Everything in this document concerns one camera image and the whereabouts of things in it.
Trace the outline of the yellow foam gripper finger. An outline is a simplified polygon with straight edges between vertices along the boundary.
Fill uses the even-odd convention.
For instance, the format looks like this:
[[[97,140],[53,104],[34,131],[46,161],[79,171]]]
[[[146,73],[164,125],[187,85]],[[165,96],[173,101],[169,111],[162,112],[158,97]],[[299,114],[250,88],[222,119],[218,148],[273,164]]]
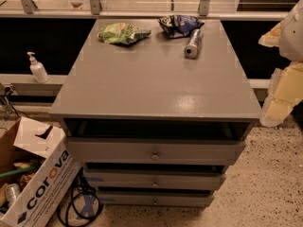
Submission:
[[[270,79],[260,123],[276,127],[284,122],[294,107],[303,100],[303,63],[292,61],[285,69],[276,68]]]
[[[258,43],[266,47],[279,47],[281,25],[281,22],[276,24],[270,31],[260,37]]]

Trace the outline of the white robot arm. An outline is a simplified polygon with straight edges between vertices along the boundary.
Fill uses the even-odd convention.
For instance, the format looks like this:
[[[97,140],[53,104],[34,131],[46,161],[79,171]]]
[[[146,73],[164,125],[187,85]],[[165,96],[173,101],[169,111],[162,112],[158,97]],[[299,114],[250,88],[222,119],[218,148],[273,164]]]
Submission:
[[[275,69],[262,107],[261,125],[275,127],[303,100],[303,0],[258,43],[276,46],[279,55],[291,62],[285,69]]]

